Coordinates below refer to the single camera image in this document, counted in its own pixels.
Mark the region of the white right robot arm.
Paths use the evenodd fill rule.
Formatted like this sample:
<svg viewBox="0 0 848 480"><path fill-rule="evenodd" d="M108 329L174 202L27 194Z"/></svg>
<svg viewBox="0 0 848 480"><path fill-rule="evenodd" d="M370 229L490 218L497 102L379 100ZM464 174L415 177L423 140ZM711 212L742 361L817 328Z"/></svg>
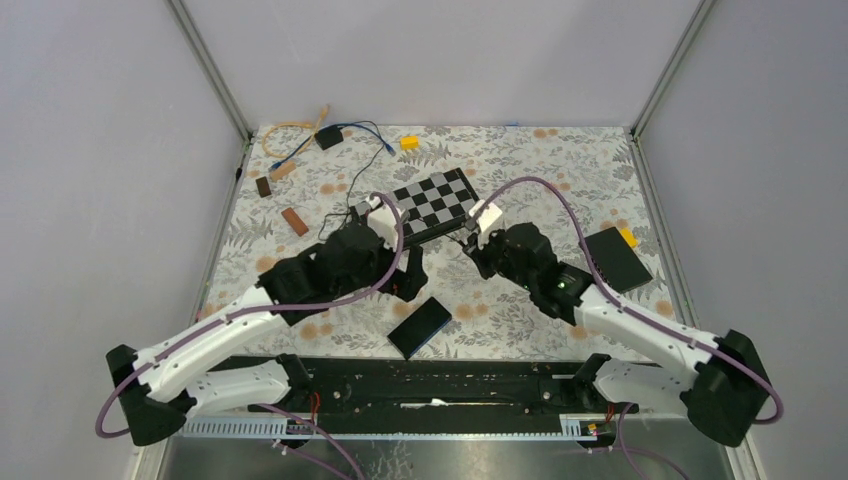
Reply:
<svg viewBox="0 0 848 480"><path fill-rule="evenodd" d="M532 223L504 227L494 204L476 202L466 214L464 248L480 275L500 276L528 292L545 315L601 333L651 360L637 365L594 354L577 373L575 402L597 412L609 402L686 417L709 439L741 445L769 397L770 382L752 340L687 327L614 291L596 269L559 260Z"/></svg>

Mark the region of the small black network switch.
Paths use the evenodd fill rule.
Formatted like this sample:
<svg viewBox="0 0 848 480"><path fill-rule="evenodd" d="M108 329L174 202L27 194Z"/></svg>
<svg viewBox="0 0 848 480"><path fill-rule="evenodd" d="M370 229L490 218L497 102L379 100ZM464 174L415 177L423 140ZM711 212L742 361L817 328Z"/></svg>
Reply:
<svg viewBox="0 0 848 480"><path fill-rule="evenodd" d="M451 312L431 297L395 327L388 339L405 360L410 360L451 320Z"/></svg>

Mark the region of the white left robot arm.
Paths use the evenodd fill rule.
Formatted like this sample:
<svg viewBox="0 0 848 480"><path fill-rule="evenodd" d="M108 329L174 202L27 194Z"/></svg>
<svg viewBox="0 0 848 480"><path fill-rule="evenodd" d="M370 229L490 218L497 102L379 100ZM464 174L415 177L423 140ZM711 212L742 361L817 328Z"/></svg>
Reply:
<svg viewBox="0 0 848 480"><path fill-rule="evenodd" d="M136 446L177 433L200 413L278 403L296 411L310 385L298 361L218 370L236 350L283 326L379 292L410 301L427 282L419 245L388 245L371 228L351 224L300 254L277 261L238 298L185 331L151 347L121 344L106 355Z"/></svg>

